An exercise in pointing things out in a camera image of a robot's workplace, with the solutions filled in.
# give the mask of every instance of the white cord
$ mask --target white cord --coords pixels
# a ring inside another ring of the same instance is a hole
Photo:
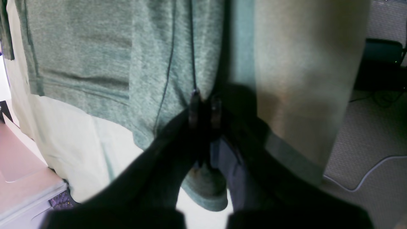
[[[362,184],[365,182],[366,178],[375,170],[377,169],[381,164],[385,163],[388,160],[392,160],[392,159],[407,159],[407,156],[388,156],[383,158],[381,161],[379,161],[375,166],[373,166],[362,178],[362,180],[359,182],[359,184],[356,186],[356,188],[354,189],[348,189],[345,186],[341,185],[339,182],[337,182],[336,180],[332,179],[331,177],[324,175],[325,178],[327,178],[328,180],[332,181],[333,183],[337,184],[339,187],[341,187],[342,189],[348,191],[348,192],[356,192],[357,190],[359,190],[359,188],[362,186]]]

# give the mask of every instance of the white cable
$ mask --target white cable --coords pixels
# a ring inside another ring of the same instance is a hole
[[[359,190],[359,188],[362,186],[362,184],[365,182],[366,178],[375,170],[377,169],[381,164],[385,163],[388,160],[391,159],[407,159],[407,156],[388,156],[383,158],[381,161],[379,161],[375,166],[373,166],[361,179],[361,181],[359,182],[359,184],[356,186],[356,188],[354,189],[348,189],[345,186],[341,185],[339,182],[337,182],[336,180],[332,179],[331,177],[324,175],[325,178],[327,178],[328,180],[332,181],[333,183],[337,184],[339,187],[341,187],[342,189],[348,191],[348,192],[356,192],[357,190]]]

